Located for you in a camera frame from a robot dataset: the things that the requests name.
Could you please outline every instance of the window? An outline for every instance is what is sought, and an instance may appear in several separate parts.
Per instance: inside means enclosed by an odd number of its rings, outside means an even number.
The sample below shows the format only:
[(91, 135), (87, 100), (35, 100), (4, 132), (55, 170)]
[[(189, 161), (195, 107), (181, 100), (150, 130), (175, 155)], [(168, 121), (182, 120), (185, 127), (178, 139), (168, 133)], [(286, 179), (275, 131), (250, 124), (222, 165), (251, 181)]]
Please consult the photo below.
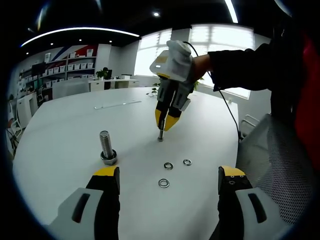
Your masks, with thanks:
[(149, 67), (163, 50), (168, 50), (172, 29), (158, 31), (142, 37), (135, 59), (134, 75), (156, 76)]
[[(255, 49), (254, 31), (250, 28), (234, 25), (193, 25), (190, 43), (199, 56), (212, 51)], [(191, 52), (192, 56), (195, 57), (196, 53), (193, 50)], [(203, 78), (204, 80), (200, 81), (201, 84), (214, 87), (208, 73)], [(240, 87), (229, 88), (224, 91), (246, 99), (250, 95), (250, 90)]]

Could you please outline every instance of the round table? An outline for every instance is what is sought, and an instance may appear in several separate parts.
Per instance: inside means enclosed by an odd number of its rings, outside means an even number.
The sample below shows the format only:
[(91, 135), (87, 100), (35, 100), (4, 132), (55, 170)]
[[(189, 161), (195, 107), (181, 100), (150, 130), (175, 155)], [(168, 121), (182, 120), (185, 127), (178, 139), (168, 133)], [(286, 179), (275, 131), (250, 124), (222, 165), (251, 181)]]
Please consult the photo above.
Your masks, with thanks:
[[(13, 174), (42, 225), (105, 167), (99, 133), (107, 130), (120, 169), (119, 239), (209, 239), (219, 221), (218, 167), (236, 165), (235, 123), (221, 98), (195, 91), (159, 142), (157, 99), (146, 95), (150, 92), (149, 87), (88, 92), (38, 109), (21, 137)], [(237, 120), (237, 104), (229, 107)], [(164, 168), (166, 162), (172, 170)], [(163, 178), (169, 187), (159, 187)]]

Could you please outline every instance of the metal washer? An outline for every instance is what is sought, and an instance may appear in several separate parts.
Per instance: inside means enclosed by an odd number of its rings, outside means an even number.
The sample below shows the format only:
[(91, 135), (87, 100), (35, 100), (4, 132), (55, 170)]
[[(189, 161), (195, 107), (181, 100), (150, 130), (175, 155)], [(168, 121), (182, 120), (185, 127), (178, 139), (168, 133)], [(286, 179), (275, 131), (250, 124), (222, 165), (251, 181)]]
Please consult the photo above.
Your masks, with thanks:
[(166, 162), (164, 165), (164, 168), (167, 170), (171, 170), (174, 168), (174, 165), (171, 162)]
[(170, 186), (170, 182), (169, 182), (167, 179), (165, 179), (165, 178), (161, 178), (161, 179), (159, 180), (158, 184), (159, 184), (159, 186), (160, 186), (161, 188), (163, 188), (163, 189), (165, 189), (165, 188), (167, 188), (167, 187)]
[(189, 159), (185, 159), (185, 160), (183, 160), (183, 164), (186, 166), (190, 166), (192, 164), (192, 161)]

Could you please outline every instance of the mesh chair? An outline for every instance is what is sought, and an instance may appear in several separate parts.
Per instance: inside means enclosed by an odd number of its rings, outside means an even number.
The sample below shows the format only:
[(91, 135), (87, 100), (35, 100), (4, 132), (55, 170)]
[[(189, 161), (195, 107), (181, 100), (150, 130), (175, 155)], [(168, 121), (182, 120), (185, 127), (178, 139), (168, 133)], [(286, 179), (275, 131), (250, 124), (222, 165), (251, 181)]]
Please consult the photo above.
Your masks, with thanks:
[(52, 85), (52, 98), (59, 99), (66, 96), (89, 92), (87, 78), (77, 78), (67, 81), (56, 82)]
[(298, 221), (315, 189), (311, 161), (295, 131), (269, 114), (240, 142), (236, 168), (278, 205), (289, 226)]

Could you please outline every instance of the ceiling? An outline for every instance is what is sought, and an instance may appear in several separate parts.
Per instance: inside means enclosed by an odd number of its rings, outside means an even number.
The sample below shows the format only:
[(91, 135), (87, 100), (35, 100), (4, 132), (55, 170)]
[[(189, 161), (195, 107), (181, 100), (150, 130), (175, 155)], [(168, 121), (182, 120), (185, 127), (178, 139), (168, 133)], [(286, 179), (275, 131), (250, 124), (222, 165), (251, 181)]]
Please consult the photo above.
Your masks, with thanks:
[[(232, 3), (239, 25), (272, 37), (273, 26), (282, 15), (273, 0), (232, 0)], [(17, 8), (15, 15), (19, 18), (15, 18), (18, 22), (11, 36), (19, 59), (25, 58), (26, 52), (32, 55), (52, 47), (109, 44), (110, 40), (113, 46), (123, 47), (139, 39), (108, 31), (75, 30), (50, 34), (20, 47), (37, 35), (63, 28), (101, 27), (144, 36), (167, 28), (189, 28), (191, 24), (232, 24), (224, 0), (32, 0), (21, 2)], [(153, 12), (159, 12), (160, 16), (154, 17)]]

